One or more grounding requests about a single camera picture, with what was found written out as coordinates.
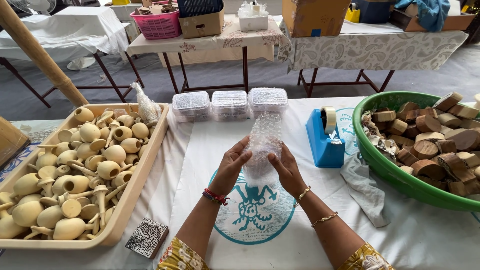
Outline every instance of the tape roll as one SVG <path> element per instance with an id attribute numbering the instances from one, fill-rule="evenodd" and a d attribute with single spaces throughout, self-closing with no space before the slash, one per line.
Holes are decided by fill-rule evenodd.
<path id="1" fill-rule="evenodd" d="M 332 134 L 336 128 L 336 111 L 332 106 L 323 106 L 320 109 L 325 134 Z"/>

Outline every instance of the beige plastic tray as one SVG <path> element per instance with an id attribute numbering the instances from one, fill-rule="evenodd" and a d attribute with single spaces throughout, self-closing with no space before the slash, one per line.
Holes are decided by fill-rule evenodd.
<path id="1" fill-rule="evenodd" d="M 129 104 L 87 104 L 83 107 L 90 109 L 95 116 L 101 115 L 104 109 L 125 109 L 129 111 L 130 108 L 134 111 L 138 111 L 137 103 Z M 97 245 L 115 245 L 121 238 L 130 215 L 133 212 L 133 208 L 137 202 L 138 197 L 145 184 L 150 169 L 152 168 L 155 157 L 160 149 L 165 133 L 168 129 L 167 113 L 168 105 L 159 103 L 162 108 L 162 116 L 158 121 L 158 124 L 148 142 L 148 147 L 142 155 L 142 158 L 138 162 L 137 168 L 130 179 L 130 183 L 125 188 L 121 199 L 115 211 L 113 211 L 112 217 L 108 222 L 105 230 L 95 239 L 80 241 L 80 240 L 23 240 L 23 239 L 0 239 L 0 248 L 28 248 L 28 249 L 88 249 Z M 52 132 L 42 144 L 51 145 L 57 144 L 60 141 L 57 138 L 57 131 L 62 129 L 70 129 L 80 125 L 73 114 L 70 114 L 65 121 L 62 122 L 55 132 Z M 20 163 L 8 177 L 0 183 L 0 192 L 12 192 L 13 185 L 23 175 L 34 172 L 33 169 L 27 166 L 28 163 L 35 164 L 37 154 L 41 148 L 35 149 L 28 157 Z"/>

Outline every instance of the bamboo pole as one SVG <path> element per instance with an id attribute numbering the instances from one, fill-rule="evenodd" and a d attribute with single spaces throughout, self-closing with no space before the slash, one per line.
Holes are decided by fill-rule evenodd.
<path id="1" fill-rule="evenodd" d="M 30 33 L 10 7 L 7 0 L 0 0 L 0 25 L 71 103 L 77 107 L 88 104 L 88 101 L 78 91 L 77 87 L 73 85 L 70 78 L 63 73 L 32 33 Z"/>

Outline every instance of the gold bangle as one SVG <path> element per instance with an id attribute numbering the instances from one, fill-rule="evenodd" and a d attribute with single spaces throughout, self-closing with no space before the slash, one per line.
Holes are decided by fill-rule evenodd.
<path id="1" fill-rule="evenodd" d="M 334 216 L 336 216 L 336 215 L 338 215 L 338 212 L 335 212 L 333 215 L 330 215 L 330 216 L 328 216 L 328 217 L 326 217 L 326 218 L 322 218 L 322 219 L 319 220 L 319 221 L 315 221 L 315 223 L 312 224 L 312 228 L 315 227 L 315 225 L 317 225 L 317 223 L 319 223 L 319 222 L 322 223 L 322 222 L 324 222 L 324 221 L 327 221 L 327 220 L 331 219 L 332 217 L 334 217 Z"/>
<path id="2" fill-rule="evenodd" d="M 298 205 L 300 205 L 300 200 L 303 198 L 303 196 L 305 196 L 305 194 L 307 193 L 307 191 L 310 190 L 310 186 L 307 187 L 307 189 L 305 189 L 305 191 L 303 191 L 303 193 L 300 195 L 300 197 L 297 199 L 297 202 L 293 205 L 293 208 L 296 208 Z"/>

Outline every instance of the hand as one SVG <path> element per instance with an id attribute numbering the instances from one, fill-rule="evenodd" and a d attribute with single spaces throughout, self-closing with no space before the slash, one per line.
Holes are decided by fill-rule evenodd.
<path id="1" fill-rule="evenodd" d="M 243 153 L 243 149 L 249 141 L 250 138 L 248 136 L 244 137 L 223 155 L 218 171 L 208 187 L 213 193 L 217 195 L 227 195 L 232 191 L 240 174 L 241 167 L 252 157 L 251 151 Z"/>
<path id="2" fill-rule="evenodd" d="M 282 142 L 282 158 L 279 159 L 274 153 L 268 154 L 268 160 L 278 173 L 282 187 L 295 199 L 298 199 L 307 185 L 303 181 L 295 157 L 288 147 Z"/>

